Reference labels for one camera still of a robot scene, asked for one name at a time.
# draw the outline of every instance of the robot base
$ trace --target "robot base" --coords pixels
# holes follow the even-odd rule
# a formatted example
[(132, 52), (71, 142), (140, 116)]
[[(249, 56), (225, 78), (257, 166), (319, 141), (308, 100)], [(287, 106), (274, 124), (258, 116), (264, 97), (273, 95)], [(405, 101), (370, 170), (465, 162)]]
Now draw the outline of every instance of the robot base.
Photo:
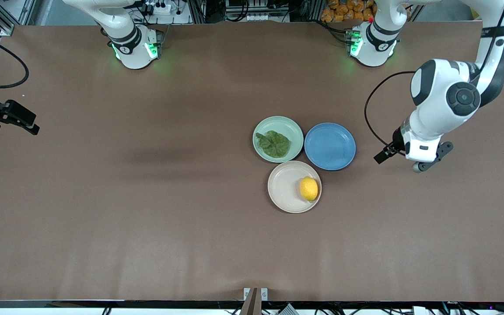
[(161, 53), (163, 32), (150, 30), (147, 26), (138, 25), (137, 28), (141, 30), (142, 40), (133, 49), (131, 54), (122, 54), (116, 48), (116, 58), (130, 69), (141, 69), (150, 64), (153, 60), (158, 59)]
[(376, 50), (376, 48), (366, 38), (364, 38), (366, 37), (367, 28), (370, 25), (371, 24), (369, 22), (363, 22), (352, 29), (352, 32), (360, 34), (360, 36), (357, 38), (353, 37), (356, 40), (356, 43), (349, 47), (349, 54), (366, 66), (378, 67), (384, 64), (384, 62), (392, 56), (396, 42), (391, 44), (388, 48), (386, 48), (386, 50), (381, 52)]

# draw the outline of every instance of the lemon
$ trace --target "lemon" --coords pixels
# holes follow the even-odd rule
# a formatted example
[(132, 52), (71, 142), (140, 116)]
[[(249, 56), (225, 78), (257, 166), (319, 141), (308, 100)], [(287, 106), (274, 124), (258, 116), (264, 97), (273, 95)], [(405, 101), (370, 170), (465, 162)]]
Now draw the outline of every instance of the lemon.
[(312, 177), (301, 179), (299, 184), (301, 195), (306, 201), (312, 202), (318, 197), (318, 183)]

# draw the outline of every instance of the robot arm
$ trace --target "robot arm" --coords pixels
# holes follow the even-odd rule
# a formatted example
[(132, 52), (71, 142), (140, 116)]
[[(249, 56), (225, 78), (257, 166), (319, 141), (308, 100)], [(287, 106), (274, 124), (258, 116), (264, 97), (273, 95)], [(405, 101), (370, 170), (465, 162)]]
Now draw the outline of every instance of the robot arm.
[(375, 0), (378, 8), (374, 21), (363, 22), (353, 28), (360, 34), (357, 43), (350, 47), (350, 55), (362, 64), (377, 67), (392, 56), (398, 34), (408, 19), (402, 4), (433, 4), (440, 0)]
[(144, 25), (135, 25), (124, 7), (135, 0), (63, 0), (92, 16), (106, 32), (116, 58), (130, 69), (141, 69), (158, 58), (160, 36), (156, 30)]
[[(504, 81), (504, 0), (462, 1), (474, 8), (483, 20), (476, 62), (432, 59), (416, 71), (410, 86), (416, 110), (394, 132), (393, 142), (375, 156), (378, 163), (400, 150), (406, 151), (407, 159), (430, 165), (436, 163), (440, 160), (441, 137), (462, 125), (479, 107), (494, 100), (501, 92)], [(414, 167), (419, 168), (420, 164), (416, 163)]]

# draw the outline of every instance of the table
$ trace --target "table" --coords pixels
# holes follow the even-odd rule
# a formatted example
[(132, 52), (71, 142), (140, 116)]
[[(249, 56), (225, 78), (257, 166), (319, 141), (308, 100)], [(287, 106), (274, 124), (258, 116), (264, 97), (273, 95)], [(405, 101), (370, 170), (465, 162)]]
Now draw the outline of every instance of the table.
[[(423, 174), (399, 156), (377, 165), (362, 114), (389, 74), (474, 60), (479, 39), (478, 22), (407, 24), (366, 68), (316, 24), (174, 26), (160, 61), (129, 70), (98, 27), (17, 27), (2, 44), (31, 77), (0, 101), (41, 131), (0, 131), (0, 299), (228, 300), (258, 286), (282, 301), (504, 301), (504, 90)], [(0, 83), (21, 76), (0, 52)], [(387, 139), (414, 108), (409, 82), (370, 105)], [(273, 115), (356, 139), (350, 166), (317, 169), (307, 213), (268, 197), (276, 165), (251, 139)]]

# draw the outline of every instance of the green leaf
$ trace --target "green leaf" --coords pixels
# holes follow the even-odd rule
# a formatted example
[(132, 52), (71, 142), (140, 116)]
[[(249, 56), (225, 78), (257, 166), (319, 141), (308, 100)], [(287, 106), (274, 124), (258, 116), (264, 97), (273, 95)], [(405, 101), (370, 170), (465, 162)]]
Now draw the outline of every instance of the green leaf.
[(256, 133), (256, 137), (258, 138), (258, 146), (262, 149), (266, 149), (272, 146), (272, 142), (268, 139), (268, 137), (264, 136), (261, 133)]
[(291, 142), (286, 136), (273, 130), (268, 131), (265, 136), (256, 133), (256, 137), (258, 138), (258, 146), (272, 158), (284, 157), (291, 147)]

